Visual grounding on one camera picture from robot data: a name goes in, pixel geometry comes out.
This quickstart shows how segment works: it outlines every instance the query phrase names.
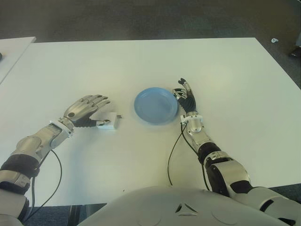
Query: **black cable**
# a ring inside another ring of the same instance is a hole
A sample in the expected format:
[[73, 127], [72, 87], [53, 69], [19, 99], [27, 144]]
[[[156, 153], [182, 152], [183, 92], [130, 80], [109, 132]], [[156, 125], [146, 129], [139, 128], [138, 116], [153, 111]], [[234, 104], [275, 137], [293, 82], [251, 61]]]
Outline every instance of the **black cable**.
[[[198, 156], [198, 153], [196, 152], [196, 150], [194, 150], [194, 148], [191, 146], [191, 144], [187, 141], [186, 137], [184, 136], [183, 131], [184, 131], [185, 128], [182, 128], [182, 124], [181, 124], [181, 134], [182, 134], [183, 138], [185, 139], [186, 143], [189, 145], [189, 147], [190, 147], [190, 148], [193, 150], [193, 152]], [[206, 186], [207, 190], [210, 191], [210, 190], [209, 190], [209, 187], [208, 187], [208, 184], [207, 184], [207, 181], [206, 181], [206, 177], [205, 177], [204, 165], [203, 165], [202, 163], [201, 163], [201, 165], [202, 165], [202, 172], [203, 172], [203, 179], [204, 179], [204, 182], [205, 182], [205, 186]]]
[[191, 146], [191, 144], [187, 141], [187, 139], [186, 139], [186, 137], [184, 136], [184, 129], [185, 128], [183, 128], [182, 127], [182, 124], [181, 124], [181, 134], [182, 134], [182, 136], [183, 136], [183, 138], [184, 138], [184, 140], [186, 141], [186, 143], [189, 145], [189, 147], [193, 150], [193, 152], [196, 154], [196, 155], [198, 155], [198, 153], [196, 152], [196, 150], [194, 150], [194, 148]]
[[203, 164], [201, 164], [201, 165], [202, 165], [203, 178], [204, 178], [204, 182], [205, 182], [206, 188], [207, 188], [208, 191], [210, 191], [209, 187], [208, 187], [208, 184], [207, 184], [207, 181], [206, 181], [204, 165]]
[[170, 175], [169, 175], [169, 162], [170, 162], [171, 155], [173, 154], [174, 148], [175, 148], [176, 144], [178, 143], [178, 140], [180, 139], [181, 135], [182, 135], [182, 133], [180, 133], [179, 137], [175, 141], [175, 144], [173, 146], [173, 149], [170, 152], [170, 155], [169, 155], [169, 158], [168, 158], [168, 162], [167, 162], [167, 175], [168, 175], [168, 180], [169, 180], [170, 185], [173, 185], [173, 183], [171, 182]]
[[30, 219], [36, 212], [38, 212], [51, 198], [52, 196], [54, 196], [54, 194], [56, 193], [56, 191], [58, 190], [58, 187], [60, 186], [60, 183], [61, 183], [61, 180], [62, 180], [62, 175], [63, 175], [63, 168], [62, 168], [62, 164], [61, 164], [61, 161], [59, 159], [59, 157], [57, 156], [57, 154], [53, 151], [53, 150], [50, 150], [51, 152], [53, 152], [53, 154], [55, 154], [59, 164], [60, 164], [60, 169], [61, 169], [61, 175], [60, 175], [60, 180], [58, 182], [58, 185], [55, 189], [55, 191], [52, 193], [52, 195], [40, 206], [38, 207], [38, 209], [36, 211], [34, 211], [24, 222], [26, 222], [28, 219]]
[[[42, 163], [44, 162], [44, 160], [46, 159], [46, 157], [49, 155], [49, 152], [45, 155], [45, 157], [42, 159], [42, 161], [39, 163], [39, 165], [37, 166], [37, 170], [40, 169], [40, 166], [42, 165]], [[34, 194], [34, 184], [35, 184], [35, 180], [36, 177], [32, 178], [32, 206], [27, 214], [27, 217], [25, 218], [24, 222], [27, 221], [28, 217], [31, 215], [33, 208], [34, 208], [34, 204], [35, 204], [35, 194]]]

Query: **silver metal part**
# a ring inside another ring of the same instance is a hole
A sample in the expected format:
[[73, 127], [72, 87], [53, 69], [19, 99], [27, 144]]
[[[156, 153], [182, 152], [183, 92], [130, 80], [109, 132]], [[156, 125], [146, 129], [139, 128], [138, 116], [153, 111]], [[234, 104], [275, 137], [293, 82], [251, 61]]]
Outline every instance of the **silver metal part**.
[[26, 197], [0, 189], [0, 200], [0, 215], [5, 214], [18, 218], [26, 202]]
[[11, 170], [0, 171], [0, 183], [3, 181], [18, 185], [19, 187], [25, 187], [27, 184], [30, 184], [27, 176]]
[[301, 205], [285, 197], [271, 199], [273, 203], [265, 210], [265, 213], [274, 218], [285, 218], [296, 221], [295, 226], [300, 226]]
[[301, 225], [301, 205], [293, 200], [265, 187], [256, 187], [247, 194], [236, 194], [232, 197], [234, 200], [260, 210], [262, 205], [268, 200], [273, 203], [264, 211], [265, 214], [276, 219], [285, 218], [296, 221], [295, 226]]
[[39, 163], [45, 155], [54, 147], [58, 146], [60, 142], [56, 142], [51, 146], [52, 141], [62, 132], [57, 126], [50, 124], [39, 130], [36, 134], [23, 138], [17, 144], [16, 150], [13, 154], [26, 154], [36, 158]]
[[208, 158], [211, 158], [211, 160], [216, 160], [219, 158], [226, 158], [226, 157], [230, 158], [226, 152], [223, 152], [223, 151], [212, 152], [206, 156], [206, 158], [204, 160], [204, 165], [206, 165]]
[[101, 107], [109, 104], [110, 101], [102, 95], [88, 95], [85, 96], [74, 104], [72, 104], [64, 113], [64, 117], [71, 120], [73, 124], [76, 121], [85, 118], [87, 115], [90, 116], [99, 110]]
[[201, 124], [201, 128], [202, 128], [200, 130], [200, 132], [193, 132], [192, 129], [195, 129], [196, 124], [191, 123], [191, 121], [187, 124], [187, 127], [186, 127], [186, 131], [192, 139], [192, 146], [196, 151], [198, 151], [199, 148], [204, 143], [212, 142], [211, 138], [206, 134], [203, 124], [201, 122], [200, 122], [200, 124]]
[[191, 117], [192, 119], [188, 121], [188, 128], [189, 131], [193, 133], [198, 133], [202, 129], [202, 123], [199, 118], [197, 118], [198, 113], [197, 112], [189, 112], [187, 113], [188, 117]]
[[191, 91], [190, 85], [188, 84], [188, 82], [184, 82], [183, 86], [186, 88], [186, 90], [189, 92]]
[[234, 192], [231, 188], [231, 184], [234, 182], [238, 182], [241, 180], [250, 181], [250, 177], [246, 171], [246, 169], [236, 160], [232, 161], [224, 161], [220, 163], [213, 164], [220, 173], [222, 174], [222, 178], [225, 181], [227, 190], [229, 192], [230, 197], [234, 197], [237, 193]]

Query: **table surface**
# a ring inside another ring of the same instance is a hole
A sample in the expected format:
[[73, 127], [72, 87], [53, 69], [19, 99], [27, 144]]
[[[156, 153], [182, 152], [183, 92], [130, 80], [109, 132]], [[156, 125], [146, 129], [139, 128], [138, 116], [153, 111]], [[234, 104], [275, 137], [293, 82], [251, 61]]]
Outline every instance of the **table surface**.
[[0, 84], [26, 48], [35, 40], [35, 37], [0, 40], [0, 53], [2, 54], [2, 60], [0, 61]]
[[[194, 91], [207, 133], [245, 166], [253, 186], [300, 183], [301, 90], [255, 38], [31, 44], [0, 86], [0, 161], [77, 99], [102, 94], [112, 101], [103, 111], [123, 119], [117, 130], [76, 128], [55, 149], [63, 179], [47, 205], [104, 203], [168, 185], [167, 159], [183, 110], [155, 126], [140, 120], [133, 104], [141, 90], [171, 90], [181, 77]], [[204, 188], [200, 164], [182, 138], [170, 174], [175, 186]], [[58, 180], [50, 154], [36, 179], [37, 205]]]

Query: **gray carpet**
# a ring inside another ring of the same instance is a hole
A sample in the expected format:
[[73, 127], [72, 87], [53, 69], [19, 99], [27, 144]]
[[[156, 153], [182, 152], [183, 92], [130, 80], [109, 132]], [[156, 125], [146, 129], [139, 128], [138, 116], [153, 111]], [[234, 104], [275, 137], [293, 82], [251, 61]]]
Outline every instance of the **gray carpet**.
[[[37, 42], [47, 42], [256, 37], [299, 87], [301, 62], [288, 57], [288, 53], [294, 49], [300, 28], [301, 3], [297, 0], [1, 0], [0, 3], [0, 39], [36, 36]], [[272, 44], [272, 38], [279, 42]], [[273, 190], [301, 200], [300, 184]], [[66, 225], [67, 216], [68, 207], [44, 207], [26, 225]]]

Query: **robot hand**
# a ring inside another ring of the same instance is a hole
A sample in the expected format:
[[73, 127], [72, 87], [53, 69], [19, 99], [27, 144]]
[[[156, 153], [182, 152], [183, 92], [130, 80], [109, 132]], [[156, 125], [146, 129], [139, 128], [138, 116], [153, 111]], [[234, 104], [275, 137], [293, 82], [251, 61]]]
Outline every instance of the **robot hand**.
[[184, 86], [184, 89], [173, 89], [173, 95], [178, 100], [186, 113], [196, 112], [196, 101], [194, 99], [192, 90], [187, 81], [183, 78], [178, 81], [179, 84]]
[[90, 119], [90, 116], [106, 104], [109, 104], [110, 101], [107, 99], [107, 97], [102, 95], [85, 96], [76, 101], [65, 111], [64, 118], [72, 121], [75, 127], [92, 127], [97, 124], [105, 124], [109, 122], [109, 120], [99, 122]]

